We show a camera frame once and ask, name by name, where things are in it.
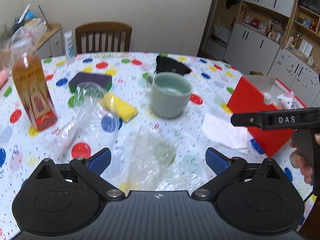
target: white wall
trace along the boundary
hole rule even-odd
[[[133,27],[130,51],[196,55],[212,0],[24,0],[62,31],[93,21]]]
[[[23,13],[23,0],[0,0],[0,33],[5,30],[5,23]]]

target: polka dot tablecloth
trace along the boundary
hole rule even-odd
[[[111,75],[113,77],[111,92],[139,111],[130,122],[125,124],[120,121],[116,146],[115,149],[111,149],[113,171],[110,172],[108,168],[101,175],[103,178],[109,179],[108,176],[111,174],[116,176],[117,165],[123,166],[122,156],[129,151],[127,136],[137,131],[140,126],[156,129],[163,136],[177,142],[175,164],[184,165],[194,171],[205,170],[204,182],[215,176],[205,165],[204,155],[208,147],[215,147],[228,157],[240,155],[249,162],[262,162],[264,155],[254,150],[248,150],[246,154],[228,150],[215,145],[200,131],[205,113],[214,114],[225,120],[230,119],[231,111],[227,107],[227,102],[241,73],[223,62],[162,54],[183,62],[192,70],[190,74],[185,75],[185,78],[194,87],[190,102],[181,115],[173,120],[162,120],[150,109],[150,88],[145,81],[147,73],[153,73],[156,68],[157,55],[157,53],[82,54],[78,55],[75,63],[71,65],[66,64],[65,57],[43,60],[45,79],[59,116],[58,123],[45,133],[55,134],[57,129],[72,117],[74,97],[69,91],[68,81],[80,71],[100,73]],[[43,158],[50,157],[56,163],[67,163],[79,156],[88,158],[108,145],[105,145],[103,140],[89,141],[79,135],[62,155],[57,155],[54,147],[52,149],[44,147],[45,133],[34,130],[30,125],[11,78],[0,90],[0,109],[0,236],[3,239],[10,239],[19,231],[11,211],[12,201],[23,181]],[[101,122],[101,125],[103,130],[108,132],[108,120]],[[304,199],[311,192],[311,187],[304,183],[299,170],[291,167],[289,162],[291,152],[292,149],[286,145],[274,158]],[[314,202],[314,198],[306,202],[305,218]]]

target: cabinet handle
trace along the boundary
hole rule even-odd
[[[297,70],[298,70],[298,67],[300,66],[300,63],[298,64],[298,66],[297,66],[297,68],[296,68],[296,70],[294,71],[294,73],[296,73],[297,72]]]
[[[301,70],[300,70],[300,72],[299,72],[299,75],[298,75],[298,76],[300,76],[302,69],[303,69],[303,67],[301,68]]]

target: red dot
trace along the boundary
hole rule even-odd
[[[216,69],[222,70],[222,67],[219,67],[218,65],[213,65]]]
[[[51,80],[53,78],[53,74],[50,74],[50,75],[47,75],[44,79],[46,80],[46,81],[49,81],[49,80]]]
[[[20,109],[17,109],[16,111],[14,111],[14,112],[12,113],[12,115],[10,116],[10,123],[15,123],[15,122],[17,122],[17,121],[20,119],[21,114],[22,114],[22,112],[21,112]]]
[[[108,66],[108,63],[102,61],[96,65],[96,68],[103,69],[103,68],[106,68],[107,66]]]
[[[142,62],[136,59],[132,60],[131,63],[135,65],[142,65]]]
[[[200,96],[197,96],[195,94],[191,94],[190,101],[196,105],[202,105],[203,100]]]
[[[91,156],[91,148],[86,143],[77,143],[71,149],[72,158],[84,157],[89,158]]]

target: pink cloth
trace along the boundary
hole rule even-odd
[[[4,70],[1,70],[0,71],[0,88],[2,88],[2,86],[7,81],[7,79],[8,79],[8,73]]]

